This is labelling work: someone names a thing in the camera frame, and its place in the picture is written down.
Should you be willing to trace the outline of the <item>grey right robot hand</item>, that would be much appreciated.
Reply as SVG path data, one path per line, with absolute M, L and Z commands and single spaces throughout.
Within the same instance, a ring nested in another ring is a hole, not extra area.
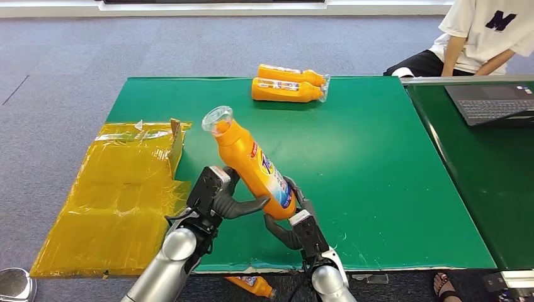
M 297 198 L 297 203 L 300 206 L 297 208 L 297 213 L 302 210 L 306 210 L 314 218 L 314 224 L 312 227 L 312 234 L 318 235 L 320 232 L 319 224 L 317 218 L 315 217 L 315 209 L 312 205 L 310 199 L 306 198 L 301 188 L 297 183 L 288 176 L 283 176 L 284 180 L 287 182 L 288 187 L 292 190 L 295 197 Z M 302 248 L 302 244 L 298 239 L 297 235 L 293 230 L 286 230 L 282 226 L 278 225 L 273 217 L 269 214 L 264 214 L 264 224 L 269 232 L 275 236 L 281 243 L 291 250 L 299 250 Z

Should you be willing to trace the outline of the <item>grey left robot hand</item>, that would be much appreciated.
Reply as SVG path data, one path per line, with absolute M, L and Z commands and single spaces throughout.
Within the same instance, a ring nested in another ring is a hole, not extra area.
M 230 182 L 215 199 L 213 203 L 214 212 L 224 219 L 231 220 L 263 210 L 271 199 L 268 195 L 259 196 L 252 201 L 236 201 L 233 195 L 241 178 L 231 167 L 225 166 L 223 171 L 230 177 Z

